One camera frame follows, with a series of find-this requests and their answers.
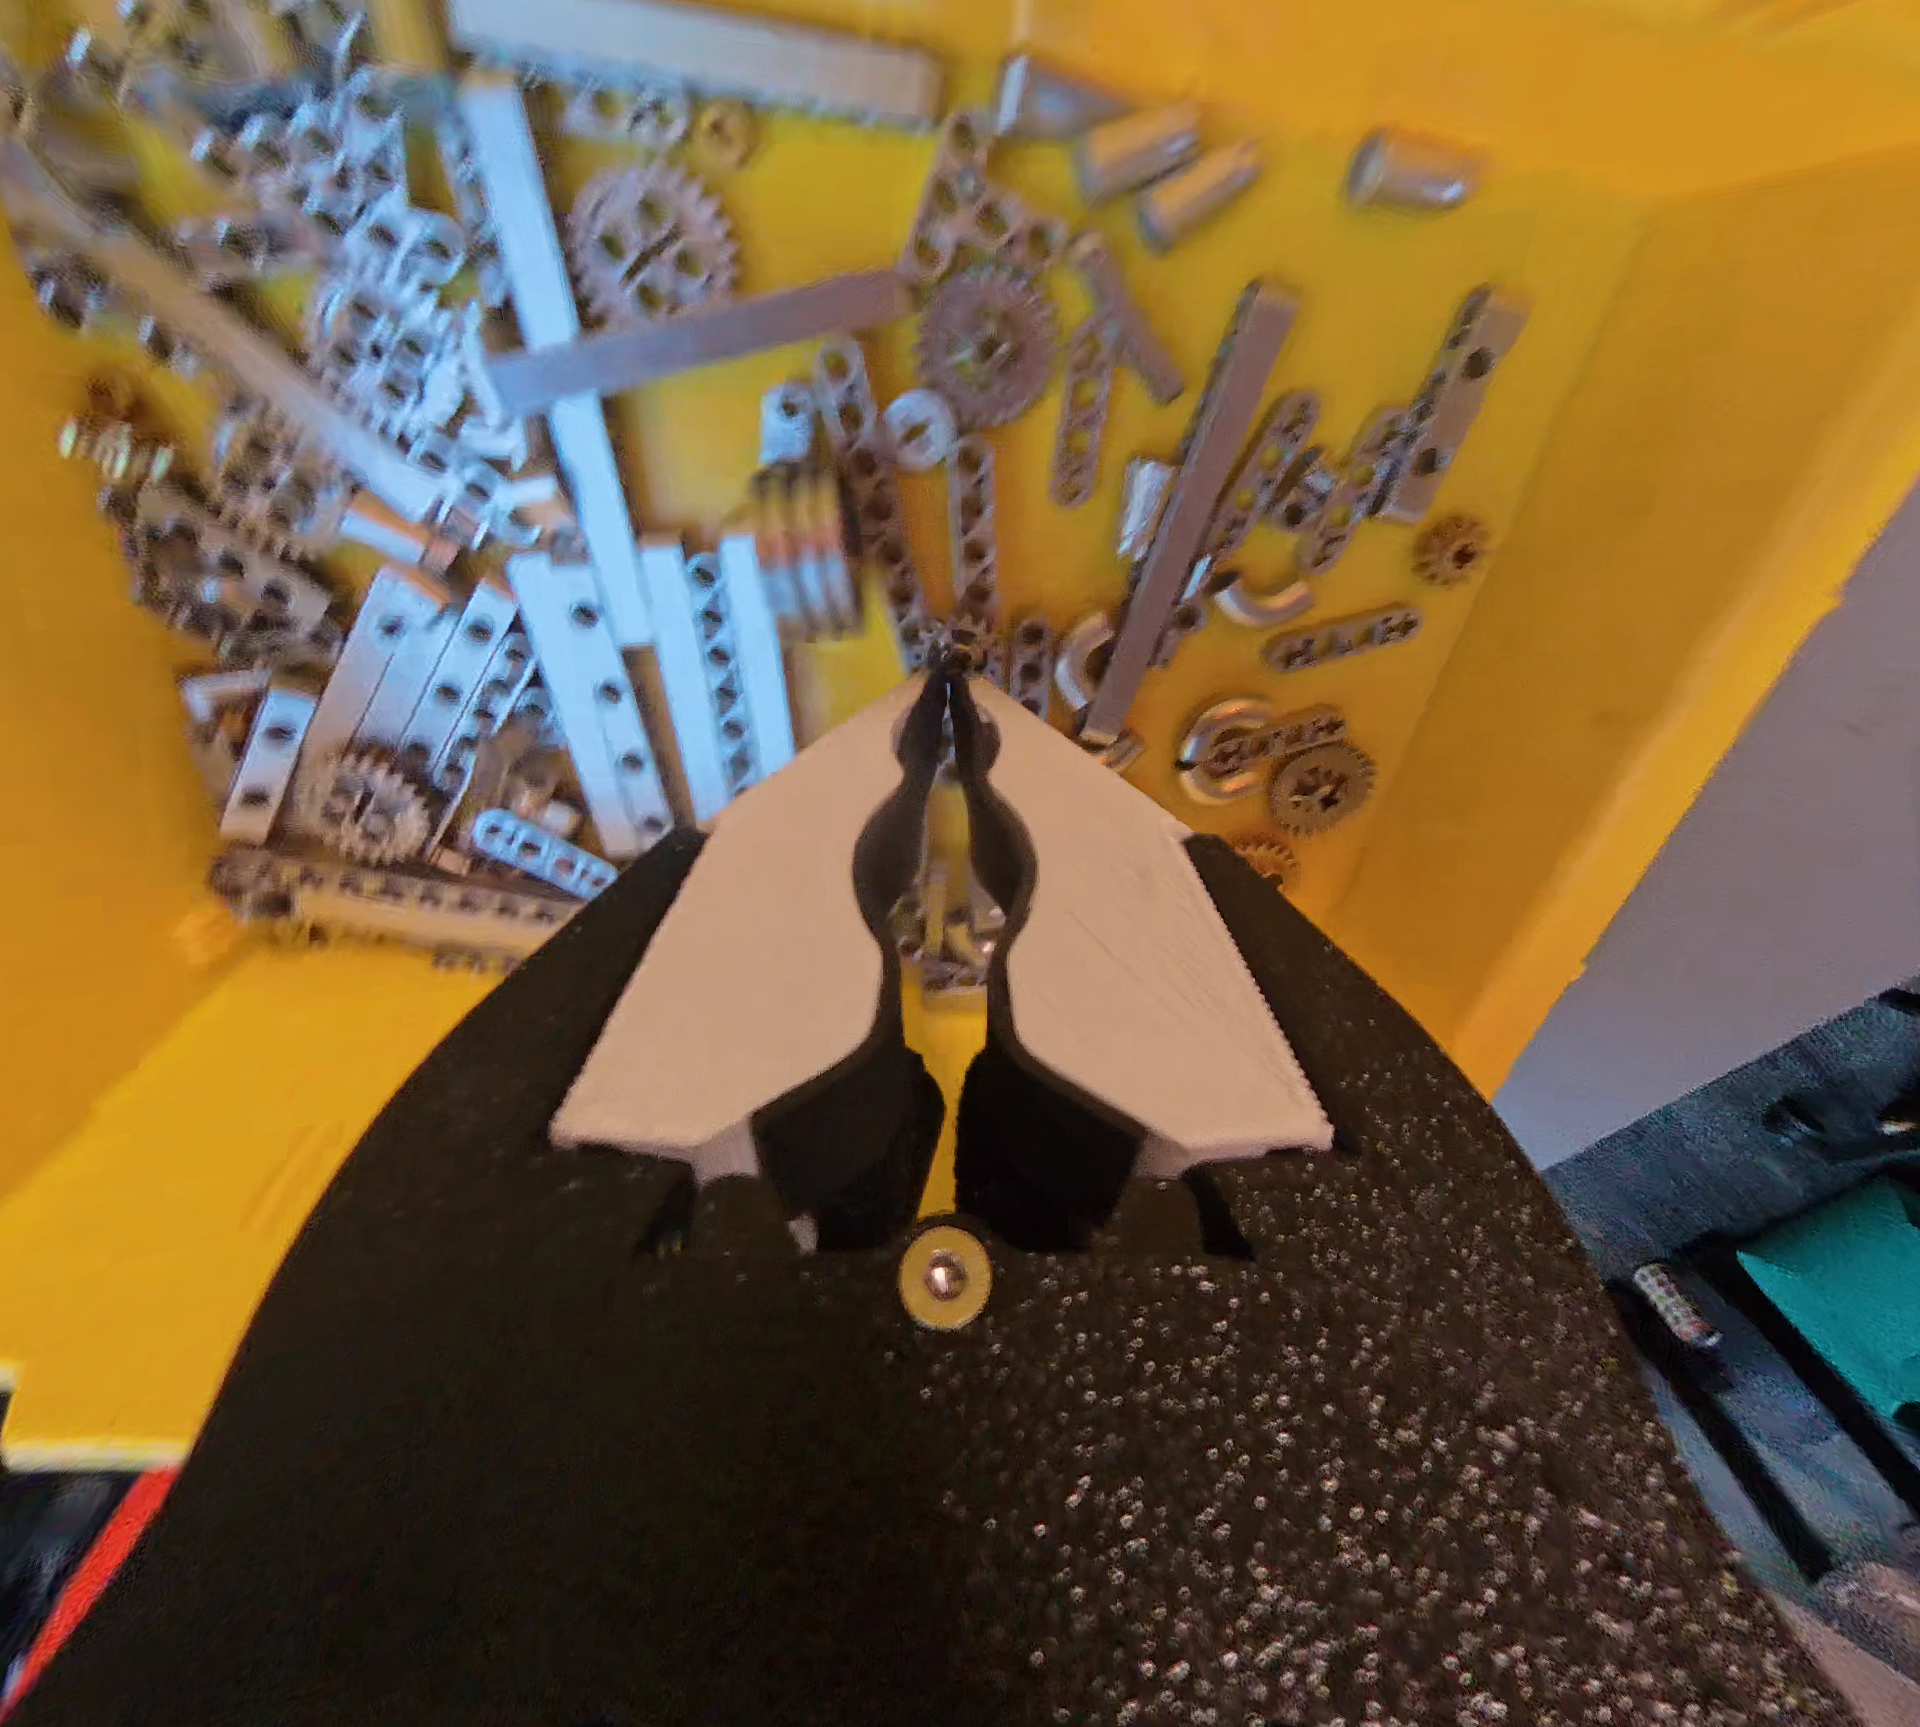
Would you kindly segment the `pile of grey beams gears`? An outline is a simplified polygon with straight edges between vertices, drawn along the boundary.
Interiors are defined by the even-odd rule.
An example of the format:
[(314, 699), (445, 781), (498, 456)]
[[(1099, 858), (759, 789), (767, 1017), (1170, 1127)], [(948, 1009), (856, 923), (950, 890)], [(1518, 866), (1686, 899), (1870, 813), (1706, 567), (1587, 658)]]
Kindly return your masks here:
[[(1475, 283), (1341, 446), (1256, 280), (1181, 440), (1088, 213), (1170, 252), (1261, 179), (1198, 109), (697, 0), (26, 0), (5, 230), (38, 311), (208, 384), (61, 429), (131, 600), (204, 648), (209, 885), (291, 937), (511, 965), (794, 756), (794, 665), (884, 622), (1093, 760), (1212, 620), (1261, 688), (1488, 563), (1444, 511), (1528, 303)], [(5, 0), (5, 33), (13, 0)]]

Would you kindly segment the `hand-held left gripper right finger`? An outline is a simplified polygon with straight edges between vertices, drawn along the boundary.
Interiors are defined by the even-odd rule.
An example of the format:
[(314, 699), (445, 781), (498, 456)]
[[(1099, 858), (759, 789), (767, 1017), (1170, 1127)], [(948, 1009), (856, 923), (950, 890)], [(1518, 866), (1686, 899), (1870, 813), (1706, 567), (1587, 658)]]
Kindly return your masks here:
[(1076, 1251), (1136, 1181), (1334, 1145), (1181, 824), (962, 677), (955, 780), (999, 912), (955, 1112), (959, 1212), (1019, 1247)]

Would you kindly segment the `yellow plastic bin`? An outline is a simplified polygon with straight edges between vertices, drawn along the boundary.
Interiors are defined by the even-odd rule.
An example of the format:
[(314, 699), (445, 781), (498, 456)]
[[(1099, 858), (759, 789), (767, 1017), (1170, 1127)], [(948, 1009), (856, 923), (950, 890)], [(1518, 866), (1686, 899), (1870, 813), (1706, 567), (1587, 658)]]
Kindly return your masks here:
[[(1252, 190), (1143, 252), (1181, 372), (1252, 276), (1278, 385), (1356, 443), (1479, 283), (1528, 305), (1444, 506), (1484, 576), (1325, 672), (1379, 783), (1311, 918), (1538, 1158), (1635, 1119), (1651, 1007), (1587, 1007), (1656, 863), (1914, 479), (1914, 0), (716, 0), (1021, 43), (1250, 142)], [(98, 349), (5, 262), (5, 1445), (173, 1461), (381, 1101), (481, 980), (285, 949), (204, 897), (166, 636), (54, 432)]]

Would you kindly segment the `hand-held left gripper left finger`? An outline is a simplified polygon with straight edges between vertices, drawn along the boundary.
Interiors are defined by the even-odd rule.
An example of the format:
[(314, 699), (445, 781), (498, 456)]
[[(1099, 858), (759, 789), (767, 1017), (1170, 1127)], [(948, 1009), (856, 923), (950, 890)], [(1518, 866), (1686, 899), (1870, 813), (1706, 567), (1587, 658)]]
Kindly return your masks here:
[(941, 1095), (906, 1042), (892, 913), (923, 850), (948, 677), (919, 675), (705, 831), (548, 1124), (559, 1147), (765, 1181), (821, 1251), (906, 1232)]

